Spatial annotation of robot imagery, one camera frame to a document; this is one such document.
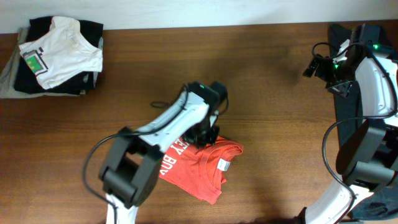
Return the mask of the red soccer t-shirt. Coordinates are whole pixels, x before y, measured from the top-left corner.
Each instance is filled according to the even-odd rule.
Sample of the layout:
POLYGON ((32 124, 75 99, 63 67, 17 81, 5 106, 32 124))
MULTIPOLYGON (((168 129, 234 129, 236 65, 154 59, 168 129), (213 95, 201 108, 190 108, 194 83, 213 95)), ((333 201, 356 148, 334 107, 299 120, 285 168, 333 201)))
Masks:
POLYGON ((240 143, 222 137, 201 148, 180 138, 164 155, 159 177, 213 205, 221 195, 221 185, 226 182, 223 173, 243 149, 240 143))

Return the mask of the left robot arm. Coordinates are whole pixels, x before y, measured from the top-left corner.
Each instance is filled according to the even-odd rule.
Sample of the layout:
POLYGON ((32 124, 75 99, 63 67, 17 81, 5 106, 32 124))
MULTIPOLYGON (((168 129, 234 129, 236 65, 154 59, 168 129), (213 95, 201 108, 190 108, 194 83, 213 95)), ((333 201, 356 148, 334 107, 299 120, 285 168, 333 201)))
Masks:
POLYGON ((133 223, 138 207, 153 191, 168 148, 178 139, 194 146, 214 143, 219 106, 228 100, 220 82, 186 84, 158 118, 135 131, 122 128, 112 139, 99 179, 108 203, 107 223, 133 223))

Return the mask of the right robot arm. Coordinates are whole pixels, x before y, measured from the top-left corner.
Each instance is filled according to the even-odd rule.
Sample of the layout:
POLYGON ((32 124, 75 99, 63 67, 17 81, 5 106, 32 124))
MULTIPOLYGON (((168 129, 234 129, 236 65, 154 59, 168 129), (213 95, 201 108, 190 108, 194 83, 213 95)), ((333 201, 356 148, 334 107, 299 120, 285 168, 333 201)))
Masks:
POLYGON ((381 26, 328 29, 330 54, 304 71, 333 94, 339 137, 333 181, 296 223, 343 223, 355 206, 397 185, 397 50, 381 26))

